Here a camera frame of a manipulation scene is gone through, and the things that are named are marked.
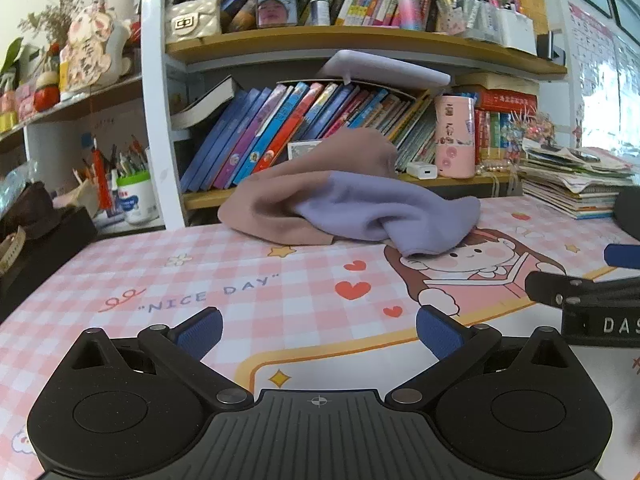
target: table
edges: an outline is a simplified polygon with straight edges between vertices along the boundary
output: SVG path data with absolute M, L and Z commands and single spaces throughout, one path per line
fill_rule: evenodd
M 636 243 L 608 219 L 574 221 L 531 197 L 482 200 L 473 240 L 484 252 L 466 273 L 451 272 L 451 257 L 400 260 L 384 244 L 350 241 L 281 247 L 222 225 L 92 244 L 0 326 L 0 475 L 41 473 L 26 417 L 84 328 L 131 337 L 215 305 L 224 332 L 203 362 L 255 395 L 262 388 L 377 388 L 384 397 L 436 361 L 417 340 L 415 300 L 429 297 L 463 324 L 528 336 L 561 320 L 559 310 L 524 294 L 530 270 L 630 276 L 607 267 L 602 251 Z M 494 283 L 479 289 L 487 280 Z M 633 480 L 640 471 L 640 350 L 574 351 L 614 417 L 597 471 L 606 480 Z

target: pink checkered tablecloth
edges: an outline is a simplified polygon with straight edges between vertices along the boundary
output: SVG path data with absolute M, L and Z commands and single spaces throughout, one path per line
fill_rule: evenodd
M 542 263 L 574 275 L 603 268 L 607 244 L 634 243 L 608 219 L 574 221 L 527 197 L 483 200 L 478 228 L 511 240 L 505 247 L 516 247 L 510 256 L 523 269 Z M 513 262 L 504 268 L 513 270 Z M 482 276 L 499 278 L 502 267 L 495 269 Z M 495 294 L 506 304 L 503 288 Z M 458 303 L 464 319 L 474 313 L 480 319 L 490 306 Z M 410 330 L 418 309 L 408 278 L 395 272 L 382 244 L 283 248 L 222 225 L 92 244 L 0 326 L 2 478 L 42 472 L 26 441 L 26 417 L 83 329 L 131 337 L 153 323 L 175 326 L 207 305 L 220 309 L 225 325 L 203 361 L 232 380 L 242 362 L 261 352 Z

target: white shelf post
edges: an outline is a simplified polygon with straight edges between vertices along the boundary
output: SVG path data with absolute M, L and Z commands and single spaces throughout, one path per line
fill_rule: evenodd
M 186 226 L 164 65 L 164 0 L 142 0 L 142 88 L 154 180 L 167 230 Z

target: brown cloth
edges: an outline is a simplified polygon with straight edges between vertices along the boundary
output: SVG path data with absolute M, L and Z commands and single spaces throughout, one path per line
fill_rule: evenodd
M 220 206 L 220 221 L 283 245 L 329 245 L 334 236 L 298 216 L 292 206 L 327 182 L 331 171 L 396 178 L 398 152 L 373 128 L 341 128 L 310 152 L 244 179 Z

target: folded cloth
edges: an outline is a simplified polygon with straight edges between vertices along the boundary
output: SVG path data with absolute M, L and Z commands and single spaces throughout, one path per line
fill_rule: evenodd
M 476 225 L 475 197 L 444 200 L 398 180 L 395 147 L 342 128 L 309 153 L 243 180 L 218 211 L 227 226 L 283 245 L 390 238 L 404 256 L 440 254 Z

